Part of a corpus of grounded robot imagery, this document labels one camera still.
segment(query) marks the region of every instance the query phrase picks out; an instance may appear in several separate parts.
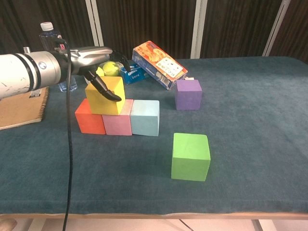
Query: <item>plastic bottle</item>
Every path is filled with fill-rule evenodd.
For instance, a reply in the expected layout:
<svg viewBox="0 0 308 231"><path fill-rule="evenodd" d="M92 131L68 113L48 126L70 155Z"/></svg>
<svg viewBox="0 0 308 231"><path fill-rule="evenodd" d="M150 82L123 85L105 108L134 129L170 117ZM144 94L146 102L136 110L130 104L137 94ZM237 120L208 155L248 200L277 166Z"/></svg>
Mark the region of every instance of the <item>plastic bottle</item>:
<svg viewBox="0 0 308 231"><path fill-rule="evenodd" d="M53 29L53 25L51 22L44 22L40 24L43 32L39 35L39 38L43 44L43 48L46 51L58 51L65 50L64 44L57 44L54 42L54 38L62 38L60 33ZM66 92L67 85L66 81L58 84L60 91ZM77 89L77 83L74 76L71 76L71 86L69 88L70 91L74 91Z"/></svg>

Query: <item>black cable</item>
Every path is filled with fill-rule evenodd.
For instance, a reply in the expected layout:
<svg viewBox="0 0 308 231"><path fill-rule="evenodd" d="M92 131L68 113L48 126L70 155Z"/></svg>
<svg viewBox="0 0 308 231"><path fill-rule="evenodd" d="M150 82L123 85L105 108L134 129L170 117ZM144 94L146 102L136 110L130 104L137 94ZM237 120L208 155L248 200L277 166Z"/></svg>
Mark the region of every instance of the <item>black cable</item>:
<svg viewBox="0 0 308 231"><path fill-rule="evenodd" d="M180 222L182 222L188 229L190 229L191 231L193 231L193 229L191 227L189 227L184 221L182 221L182 219L179 219Z"/></svg>
<svg viewBox="0 0 308 231"><path fill-rule="evenodd" d="M67 51L67 77L66 77L66 114L67 114L67 138L68 138L68 149L69 149L69 176L68 176L68 188L67 188L67 202L66 212L63 222L62 231L66 230L67 217L69 212L69 206L71 203L71 192L72 192L72 176L73 176L73 145L72 145L72 131L71 131L71 112L70 112L70 86L71 86L71 51L68 43L64 39L56 39L57 42L63 43Z"/></svg>

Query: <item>blue tablecloth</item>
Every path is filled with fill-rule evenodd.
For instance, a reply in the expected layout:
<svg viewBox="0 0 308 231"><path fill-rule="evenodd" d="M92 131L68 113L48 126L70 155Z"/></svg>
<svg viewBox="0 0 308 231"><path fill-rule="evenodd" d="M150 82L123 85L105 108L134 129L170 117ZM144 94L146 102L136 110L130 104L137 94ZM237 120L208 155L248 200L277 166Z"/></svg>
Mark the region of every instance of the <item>blue tablecloth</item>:
<svg viewBox="0 0 308 231"><path fill-rule="evenodd" d="M128 99L159 100L158 137L90 135L73 117L71 213L308 212L308 65L287 57L179 60L201 83L198 111L176 111L152 78ZM77 80L71 111L85 98ZM205 182L172 180L174 132L206 134ZM65 94L51 87L40 123L0 131L0 213L64 213Z"/></svg>

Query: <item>tennis ball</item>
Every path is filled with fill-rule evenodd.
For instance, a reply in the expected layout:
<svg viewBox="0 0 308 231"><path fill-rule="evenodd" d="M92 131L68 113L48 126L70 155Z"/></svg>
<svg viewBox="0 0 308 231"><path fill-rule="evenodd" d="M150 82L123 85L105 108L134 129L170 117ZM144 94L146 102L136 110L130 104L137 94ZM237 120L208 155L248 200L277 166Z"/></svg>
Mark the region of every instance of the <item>tennis ball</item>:
<svg viewBox="0 0 308 231"><path fill-rule="evenodd" d="M103 66L103 71L105 76L119 76L120 68L116 65L115 62L108 61Z"/></svg>
<svg viewBox="0 0 308 231"><path fill-rule="evenodd" d="M100 67L97 68L96 74L98 74L99 77L104 76L104 71Z"/></svg>

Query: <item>brown notebook cover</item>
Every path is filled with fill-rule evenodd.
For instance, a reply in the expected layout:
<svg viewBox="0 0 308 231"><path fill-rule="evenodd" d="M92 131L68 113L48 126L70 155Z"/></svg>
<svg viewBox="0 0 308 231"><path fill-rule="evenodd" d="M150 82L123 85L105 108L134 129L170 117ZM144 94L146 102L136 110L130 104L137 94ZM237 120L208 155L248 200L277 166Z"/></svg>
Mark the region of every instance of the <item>brown notebook cover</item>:
<svg viewBox="0 0 308 231"><path fill-rule="evenodd" d="M48 88L14 95L0 100L0 130L40 122L43 118Z"/></svg>

